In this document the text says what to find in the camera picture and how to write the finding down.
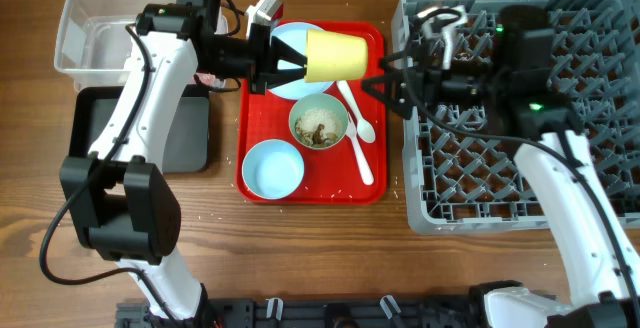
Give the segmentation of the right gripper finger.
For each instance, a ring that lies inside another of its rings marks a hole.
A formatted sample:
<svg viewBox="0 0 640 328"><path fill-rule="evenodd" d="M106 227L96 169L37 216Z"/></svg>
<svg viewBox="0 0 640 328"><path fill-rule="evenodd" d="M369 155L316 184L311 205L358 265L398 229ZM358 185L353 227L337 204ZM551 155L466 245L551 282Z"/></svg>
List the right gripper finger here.
<svg viewBox="0 0 640 328"><path fill-rule="evenodd" d="M396 52L379 59L379 67L385 73L395 73L401 71L411 72L413 59L410 54L404 56L403 52Z"/></svg>
<svg viewBox="0 0 640 328"><path fill-rule="evenodd" d="M362 90L381 102L401 118L408 117L408 107L403 96L403 81L393 76L376 76L361 82Z"/></svg>

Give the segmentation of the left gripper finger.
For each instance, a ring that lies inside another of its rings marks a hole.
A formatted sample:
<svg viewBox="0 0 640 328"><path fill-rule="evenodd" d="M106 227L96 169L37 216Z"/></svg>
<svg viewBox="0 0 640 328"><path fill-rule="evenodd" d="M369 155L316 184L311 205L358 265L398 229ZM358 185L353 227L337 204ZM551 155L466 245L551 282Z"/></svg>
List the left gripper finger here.
<svg viewBox="0 0 640 328"><path fill-rule="evenodd" d="M305 68L275 70L273 72L263 72L259 77L259 92L265 93L267 90L277 88L290 82L303 79L306 75Z"/></svg>
<svg viewBox="0 0 640 328"><path fill-rule="evenodd" d="M283 60L298 66L305 66L307 64L307 57L305 55L275 35L271 36L270 56L275 62Z"/></svg>

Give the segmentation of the yellow plastic cup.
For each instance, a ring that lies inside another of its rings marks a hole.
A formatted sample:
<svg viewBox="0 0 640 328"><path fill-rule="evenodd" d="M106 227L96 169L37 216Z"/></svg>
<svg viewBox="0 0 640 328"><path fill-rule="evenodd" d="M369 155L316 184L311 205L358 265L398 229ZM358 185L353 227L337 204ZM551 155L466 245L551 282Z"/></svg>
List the yellow plastic cup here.
<svg viewBox="0 0 640 328"><path fill-rule="evenodd" d="M362 37L309 30L306 58L307 83L358 80L367 71L368 45Z"/></svg>

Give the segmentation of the green bowl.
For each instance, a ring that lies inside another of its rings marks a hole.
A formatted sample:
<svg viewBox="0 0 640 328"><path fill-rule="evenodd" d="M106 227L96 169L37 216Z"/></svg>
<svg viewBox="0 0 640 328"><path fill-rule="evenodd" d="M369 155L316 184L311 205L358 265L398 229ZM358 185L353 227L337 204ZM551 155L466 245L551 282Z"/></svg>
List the green bowl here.
<svg viewBox="0 0 640 328"><path fill-rule="evenodd" d="M310 148L312 150L327 150L330 149L331 147L337 145L345 136L345 131L347 128L347 122L348 122L348 118L347 118L347 110L345 108L345 106L334 96L329 95L329 94L324 94L324 93L318 93L318 94L311 94L308 95L300 100L298 100L294 106L292 107L290 114L289 114L289 126L290 126L290 131L292 136L294 137L294 139L298 141L298 139L295 136L294 133L294 125L295 122L309 109L313 109L313 108L323 108L323 109L327 109L330 110L332 112L334 112L338 118L339 121L342 124L342 135L339 139L339 141L328 147L328 148L321 148L321 149L317 149L317 148Z"/></svg>

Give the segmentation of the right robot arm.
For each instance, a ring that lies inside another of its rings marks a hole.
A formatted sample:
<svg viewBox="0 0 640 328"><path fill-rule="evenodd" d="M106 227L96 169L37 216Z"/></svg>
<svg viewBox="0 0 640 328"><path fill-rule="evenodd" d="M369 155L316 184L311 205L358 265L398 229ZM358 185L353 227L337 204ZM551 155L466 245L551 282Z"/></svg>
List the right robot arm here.
<svg viewBox="0 0 640 328"><path fill-rule="evenodd" d="M635 327L639 256L597 177L590 144L570 99L549 83L555 31L546 12L510 5L499 14L489 66L467 73L452 62L463 6L426 8L410 20L404 48L384 57L363 90L403 118L441 104L483 105L497 139L516 145L519 173L533 190L561 253L570 303L516 282L474 286L477 327Z"/></svg>

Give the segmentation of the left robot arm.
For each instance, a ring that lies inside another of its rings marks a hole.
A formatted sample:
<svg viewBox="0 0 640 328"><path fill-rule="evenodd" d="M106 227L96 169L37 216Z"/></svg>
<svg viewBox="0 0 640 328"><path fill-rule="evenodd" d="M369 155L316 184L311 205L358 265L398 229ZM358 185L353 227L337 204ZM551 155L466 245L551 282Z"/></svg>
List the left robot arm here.
<svg viewBox="0 0 640 328"><path fill-rule="evenodd" d="M130 274L148 299L155 327L216 327L218 314L193 277L177 241L181 209L163 173L165 146L185 88L202 74L243 79L253 94L300 79L304 55L272 36L280 0L259 0L245 14L247 35L217 30L229 0L150 4L126 28L129 75L102 133L60 171L61 214L80 244Z"/></svg>

